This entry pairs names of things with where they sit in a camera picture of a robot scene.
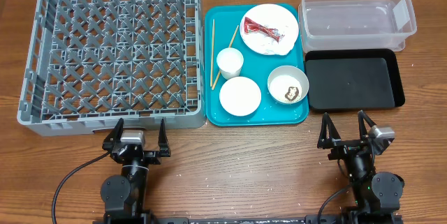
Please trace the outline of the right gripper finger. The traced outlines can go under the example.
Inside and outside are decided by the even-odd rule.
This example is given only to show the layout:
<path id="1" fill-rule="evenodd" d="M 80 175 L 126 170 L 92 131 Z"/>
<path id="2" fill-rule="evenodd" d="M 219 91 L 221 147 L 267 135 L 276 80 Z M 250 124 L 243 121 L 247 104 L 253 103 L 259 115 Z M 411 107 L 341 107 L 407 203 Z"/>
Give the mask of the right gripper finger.
<path id="1" fill-rule="evenodd" d="M 358 125 L 361 139 L 366 138 L 367 135 L 365 124 L 367 124 L 370 128 L 376 125 L 376 123 L 363 110 L 360 110 L 358 112 Z"/>
<path id="2" fill-rule="evenodd" d="M 331 149 L 336 147 L 341 141 L 341 137 L 330 118 L 325 112 L 322 116 L 321 131 L 317 142 L 318 149 Z"/>

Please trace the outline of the small white round plate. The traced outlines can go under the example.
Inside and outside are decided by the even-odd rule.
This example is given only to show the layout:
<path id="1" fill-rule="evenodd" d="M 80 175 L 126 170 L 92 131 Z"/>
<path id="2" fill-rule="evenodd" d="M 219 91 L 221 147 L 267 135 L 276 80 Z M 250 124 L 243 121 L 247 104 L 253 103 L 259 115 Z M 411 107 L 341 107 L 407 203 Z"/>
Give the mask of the small white round plate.
<path id="1" fill-rule="evenodd" d="M 227 80 L 219 92 L 219 102 L 227 113 L 245 117 L 261 104 L 261 89 L 248 77 L 233 77 Z"/>

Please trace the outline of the red snack wrapper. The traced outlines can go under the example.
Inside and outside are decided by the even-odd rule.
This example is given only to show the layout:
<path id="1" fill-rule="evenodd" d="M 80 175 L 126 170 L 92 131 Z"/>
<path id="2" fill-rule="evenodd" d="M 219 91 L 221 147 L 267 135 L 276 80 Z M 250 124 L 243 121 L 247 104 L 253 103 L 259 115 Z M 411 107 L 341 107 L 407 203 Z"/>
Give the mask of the red snack wrapper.
<path id="1" fill-rule="evenodd" d="M 244 32 L 246 34 L 261 32 L 265 34 L 267 37 L 270 37 L 277 42 L 279 42 L 284 37 L 283 34 L 280 34 L 278 29 L 265 27 L 248 17 L 244 18 Z"/>

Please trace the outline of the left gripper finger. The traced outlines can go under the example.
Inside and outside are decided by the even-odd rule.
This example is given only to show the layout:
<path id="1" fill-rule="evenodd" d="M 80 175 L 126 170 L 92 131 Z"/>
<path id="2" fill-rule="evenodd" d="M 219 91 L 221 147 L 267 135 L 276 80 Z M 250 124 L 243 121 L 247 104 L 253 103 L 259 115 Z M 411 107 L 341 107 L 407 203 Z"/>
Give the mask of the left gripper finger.
<path id="1" fill-rule="evenodd" d="M 159 129 L 159 140 L 158 140 L 158 146 L 159 146 L 159 153 L 160 157 L 170 157 L 170 147 L 168 143 L 168 138 L 166 135 L 166 126 L 165 121 L 162 119 Z"/>
<path id="2" fill-rule="evenodd" d="M 116 126 L 112 129 L 112 131 L 108 134 L 108 136 L 104 139 L 102 144 L 102 149 L 105 151 L 112 151 L 115 144 L 120 141 L 124 128 L 124 120 L 122 118 L 119 119 Z"/>

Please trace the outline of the large white round plate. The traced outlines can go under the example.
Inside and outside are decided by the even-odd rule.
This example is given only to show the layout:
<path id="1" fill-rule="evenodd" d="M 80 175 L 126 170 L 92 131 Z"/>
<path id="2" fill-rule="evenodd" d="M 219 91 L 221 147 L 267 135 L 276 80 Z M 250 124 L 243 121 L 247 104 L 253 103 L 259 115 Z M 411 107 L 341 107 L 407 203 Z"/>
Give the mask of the large white round plate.
<path id="1" fill-rule="evenodd" d="M 244 32 L 244 18 L 248 17 L 253 21 L 268 27 L 278 29 L 293 47 L 299 36 L 299 26 L 297 18 L 291 11 L 278 4 L 260 4 L 249 9 L 242 17 L 240 22 L 240 35 L 245 45 L 256 53 L 261 54 L 261 39 L 267 37 L 261 32 Z"/>

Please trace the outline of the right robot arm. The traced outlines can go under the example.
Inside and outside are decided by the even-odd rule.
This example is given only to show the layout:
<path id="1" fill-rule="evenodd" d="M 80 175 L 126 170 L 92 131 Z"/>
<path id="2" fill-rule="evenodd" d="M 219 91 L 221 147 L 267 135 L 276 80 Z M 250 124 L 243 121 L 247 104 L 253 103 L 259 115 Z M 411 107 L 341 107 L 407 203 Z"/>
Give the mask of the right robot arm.
<path id="1" fill-rule="evenodd" d="M 343 140 L 329 114 L 322 116 L 317 147 L 328 149 L 329 160 L 343 162 L 341 173 L 349 184 L 333 193 L 320 207 L 317 223 L 402 223 L 395 214 L 400 209 L 404 180 L 391 172 L 377 172 L 377 156 L 390 146 L 395 132 L 389 126 L 378 126 L 364 111 L 358 112 L 359 138 Z M 323 210 L 336 197 L 351 191 L 356 205 L 346 207 L 338 215 L 324 215 Z"/>

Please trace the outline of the white plastic cup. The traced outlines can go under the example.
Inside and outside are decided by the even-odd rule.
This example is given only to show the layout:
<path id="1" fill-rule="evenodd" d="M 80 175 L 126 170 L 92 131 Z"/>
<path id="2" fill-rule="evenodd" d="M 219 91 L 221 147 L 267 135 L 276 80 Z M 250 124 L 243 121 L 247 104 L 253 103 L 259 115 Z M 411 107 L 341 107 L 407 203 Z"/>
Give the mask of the white plastic cup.
<path id="1" fill-rule="evenodd" d="M 224 48 L 217 55 L 217 65 L 221 75 L 227 80 L 240 75 L 243 63 L 242 53 L 232 47 Z"/>

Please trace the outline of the rice and brown food scrap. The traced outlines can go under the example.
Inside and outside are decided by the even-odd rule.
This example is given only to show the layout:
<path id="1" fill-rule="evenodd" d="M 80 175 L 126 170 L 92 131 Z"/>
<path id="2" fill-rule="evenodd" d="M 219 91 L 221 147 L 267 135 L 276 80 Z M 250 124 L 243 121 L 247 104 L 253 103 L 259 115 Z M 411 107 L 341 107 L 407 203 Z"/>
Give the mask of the rice and brown food scrap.
<path id="1" fill-rule="evenodd" d="M 272 97 L 281 103 L 296 103 L 302 98 L 301 83 L 290 75 L 279 75 L 269 85 Z"/>

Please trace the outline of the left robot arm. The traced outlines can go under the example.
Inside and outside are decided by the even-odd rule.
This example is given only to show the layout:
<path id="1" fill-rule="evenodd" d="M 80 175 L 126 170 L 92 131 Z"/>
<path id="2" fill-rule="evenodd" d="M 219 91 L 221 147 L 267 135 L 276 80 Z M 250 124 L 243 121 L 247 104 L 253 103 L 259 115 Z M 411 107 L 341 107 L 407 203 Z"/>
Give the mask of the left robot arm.
<path id="1" fill-rule="evenodd" d="M 108 177 L 101 186 L 105 203 L 105 223 L 157 223 L 155 215 L 144 209 L 147 175 L 150 165 L 161 164 L 170 156 L 165 122 L 159 128 L 159 149 L 145 150 L 145 136 L 141 130 L 125 130 L 120 119 L 103 141 L 103 149 L 118 164 L 121 173 Z"/>

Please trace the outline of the grey bowl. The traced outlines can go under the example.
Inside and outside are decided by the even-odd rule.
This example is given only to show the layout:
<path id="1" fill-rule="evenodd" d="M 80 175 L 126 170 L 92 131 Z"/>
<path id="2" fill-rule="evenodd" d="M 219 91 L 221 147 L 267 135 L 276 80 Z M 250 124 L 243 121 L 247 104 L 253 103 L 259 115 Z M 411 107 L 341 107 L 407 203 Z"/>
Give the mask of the grey bowl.
<path id="1" fill-rule="evenodd" d="M 307 76 L 305 75 L 305 73 L 302 70 L 300 70 L 298 67 L 295 67 L 295 66 L 279 66 L 279 67 L 275 68 L 269 74 L 269 77 L 268 77 L 268 92 L 269 93 L 270 93 L 269 85 L 270 85 L 271 81 L 279 75 L 290 75 L 290 76 L 296 78 L 301 83 L 302 98 L 298 102 L 300 102 L 301 100 L 303 100 L 304 98 L 307 97 L 307 94 L 309 91 L 309 80 L 307 79 Z"/>

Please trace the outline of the white paper napkin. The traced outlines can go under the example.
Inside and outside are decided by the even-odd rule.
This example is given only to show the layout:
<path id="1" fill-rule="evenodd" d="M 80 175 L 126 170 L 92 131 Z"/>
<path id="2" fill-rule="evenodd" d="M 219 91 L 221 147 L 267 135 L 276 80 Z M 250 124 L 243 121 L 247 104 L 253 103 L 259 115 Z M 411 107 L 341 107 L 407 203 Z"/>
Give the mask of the white paper napkin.
<path id="1" fill-rule="evenodd" d="M 264 55 L 287 55 L 293 49 L 293 44 L 284 36 L 276 41 L 270 37 L 261 39 L 261 54 Z"/>

